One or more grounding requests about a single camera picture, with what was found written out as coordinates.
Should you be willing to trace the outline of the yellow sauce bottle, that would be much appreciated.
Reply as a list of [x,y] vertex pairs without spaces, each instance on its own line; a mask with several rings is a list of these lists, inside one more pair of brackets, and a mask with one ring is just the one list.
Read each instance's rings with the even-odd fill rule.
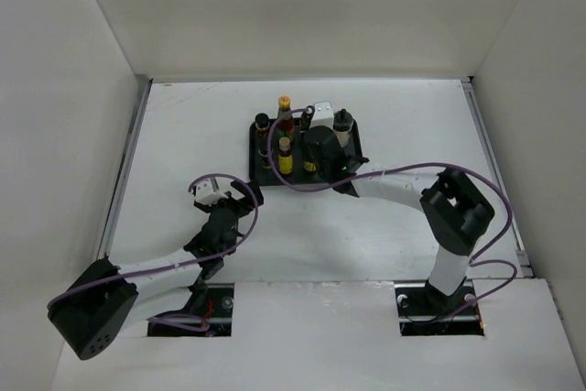
[[307,173],[315,173],[317,171],[316,165],[309,159],[303,159],[303,168]]
[[282,136],[278,139],[278,171],[287,176],[293,172],[294,162],[290,139]]

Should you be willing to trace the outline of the clear grinder jar black lid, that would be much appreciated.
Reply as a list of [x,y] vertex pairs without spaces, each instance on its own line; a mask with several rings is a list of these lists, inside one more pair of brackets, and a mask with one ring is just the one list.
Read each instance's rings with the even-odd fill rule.
[[346,147],[353,129],[353,117],[345,108],[334,114],[332,129],[341,147]]

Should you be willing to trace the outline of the black-capped spice jar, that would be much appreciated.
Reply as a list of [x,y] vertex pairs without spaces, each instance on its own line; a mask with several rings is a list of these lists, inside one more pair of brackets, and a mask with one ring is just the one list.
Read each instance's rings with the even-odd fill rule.
[[262,169],[273,169],[275,166],[275,160],[268,151],[268,143],[266,138],[262,138],[257,145],[257,154],[260,160],[260,166]]
[[260,142],[266,140],[271,126],[270,118],[265,113],[259,113],[255,116],[255,139]]

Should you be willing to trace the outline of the white shaker black cap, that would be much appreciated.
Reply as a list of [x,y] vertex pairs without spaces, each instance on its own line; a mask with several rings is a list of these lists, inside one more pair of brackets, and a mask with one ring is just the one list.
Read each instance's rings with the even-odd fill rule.
[[299,118],[299,130],[305,132],[310,129],[310,125],[315,114],[315,107],[308,105]]

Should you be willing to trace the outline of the red chili sauce bottle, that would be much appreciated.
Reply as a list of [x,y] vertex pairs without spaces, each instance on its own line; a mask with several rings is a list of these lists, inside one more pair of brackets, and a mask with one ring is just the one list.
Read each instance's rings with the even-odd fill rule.
[[277,135],[279,138],[285,137],[290,143],[294,142],[295,125],[291,112],[291,100],[289,96],[283,95],[278,98],[277,118]]

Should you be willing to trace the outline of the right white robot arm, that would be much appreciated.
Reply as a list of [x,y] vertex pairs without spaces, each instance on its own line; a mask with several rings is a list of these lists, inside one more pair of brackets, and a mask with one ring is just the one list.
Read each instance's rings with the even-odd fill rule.
[[472,250],[494,218],[493,206],[466,174],[456,168],[436,175],[372,168],[360,179],[356,172],[367,160],[347,154],[330,128],[309,129],[304,143],[320,177],[340,194],[391,201],[424,214],[439,245],[424,300],[438,315],[452,312]]

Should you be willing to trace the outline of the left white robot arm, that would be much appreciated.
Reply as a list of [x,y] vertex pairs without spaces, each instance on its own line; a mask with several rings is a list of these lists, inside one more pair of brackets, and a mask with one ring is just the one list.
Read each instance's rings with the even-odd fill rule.
[[[220,190],[216,180],[205,175],[190,184],[195,207],[208,218],[179,250],[135,264],[100,258],[49,302],[49,321],[80,360],[101,353],[137,321],[176,320],[202,312],[207,281],[249,235],[240,232],[240,220],[257,215],[264,203],[254,180],[232,177],[229,191]],[[241,196],[235,198],[232,191]]]

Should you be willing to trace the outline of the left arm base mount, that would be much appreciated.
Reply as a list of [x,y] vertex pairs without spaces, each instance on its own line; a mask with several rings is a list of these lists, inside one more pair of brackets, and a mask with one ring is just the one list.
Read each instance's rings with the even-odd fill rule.
[[148,337],[230,337],[233,328],[234,284],[207,284],[193,289],[186,305],[159,315],[173,325],[149,322]]

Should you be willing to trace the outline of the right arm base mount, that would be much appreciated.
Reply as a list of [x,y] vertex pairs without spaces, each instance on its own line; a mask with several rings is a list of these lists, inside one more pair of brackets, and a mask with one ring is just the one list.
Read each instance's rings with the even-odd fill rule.
[[394,292],[402,336],[484,336],[471,281],[448,297],[426,282],[395,284]]

